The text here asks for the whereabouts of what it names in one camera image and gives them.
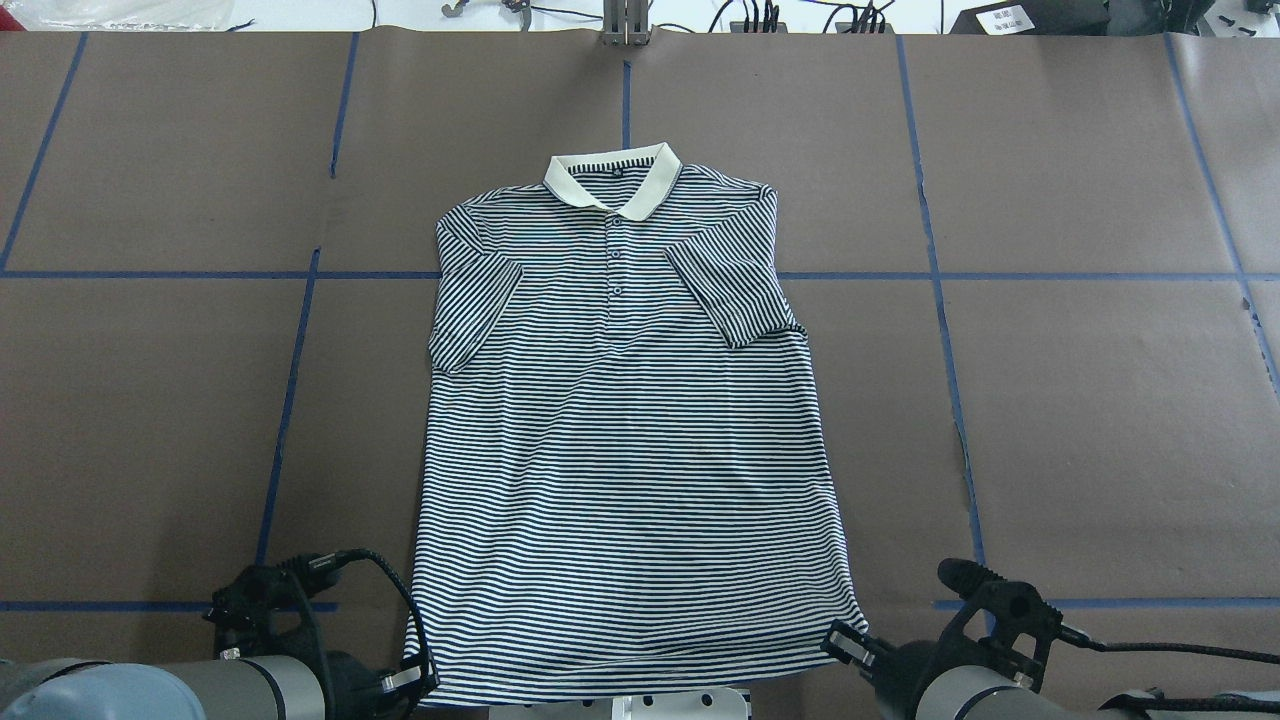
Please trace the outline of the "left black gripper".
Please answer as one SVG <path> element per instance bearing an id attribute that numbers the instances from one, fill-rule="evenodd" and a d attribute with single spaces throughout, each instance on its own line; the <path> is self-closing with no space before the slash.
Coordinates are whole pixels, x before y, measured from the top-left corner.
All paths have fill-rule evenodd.
<path id="1" fill-rule="evenodd" d="M 380 675 L 346 652 L 325 652 L 320 662 L 324 719 L 394 719 L 396 701 L 421 701 L 439 687 L 434 665 L 413 665 Z"/>

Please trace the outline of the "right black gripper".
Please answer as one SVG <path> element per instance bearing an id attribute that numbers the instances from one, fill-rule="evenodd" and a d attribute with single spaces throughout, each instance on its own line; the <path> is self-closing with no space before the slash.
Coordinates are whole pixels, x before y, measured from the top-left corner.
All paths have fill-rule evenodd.
<path id="1" fill-rule="evenodd" d="M 938 641 L 895 646 L 842 620 L 833 620 L 822 639 L 829 657 L 868 673 L 882 719 L 916 719 L 924 691 L 938 674 L 940 648 Z"/>

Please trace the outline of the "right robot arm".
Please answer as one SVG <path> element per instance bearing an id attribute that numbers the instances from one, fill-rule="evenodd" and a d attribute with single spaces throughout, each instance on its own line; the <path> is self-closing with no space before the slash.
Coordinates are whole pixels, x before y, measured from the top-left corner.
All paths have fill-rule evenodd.
<path id="1" fill-rule="evenodd" d="M 1129 691 L 1089 712 L 1065 708 L 1034 692 L 1020 673 L 1001 671 L 979 657 L 964 635 L 893 646 L 835 621 L 820 647 L 854 667 L 876 693 L 882 719 L 1275 719 L 1277 694 L 1216 694 L 1175 700 Z"/>

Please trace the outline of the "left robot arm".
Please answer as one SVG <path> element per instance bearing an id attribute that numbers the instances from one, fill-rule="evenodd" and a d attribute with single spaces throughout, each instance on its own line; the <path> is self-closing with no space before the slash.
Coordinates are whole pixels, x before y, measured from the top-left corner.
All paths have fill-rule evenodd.
<path id="1" fill-rule="evenodd" d="M 287 655 L 183 664 L 3 661 L 5 719 L 398 719 L 439 684 L 430 659 L 374 671 L 330 652 L 320 667 Z"/>

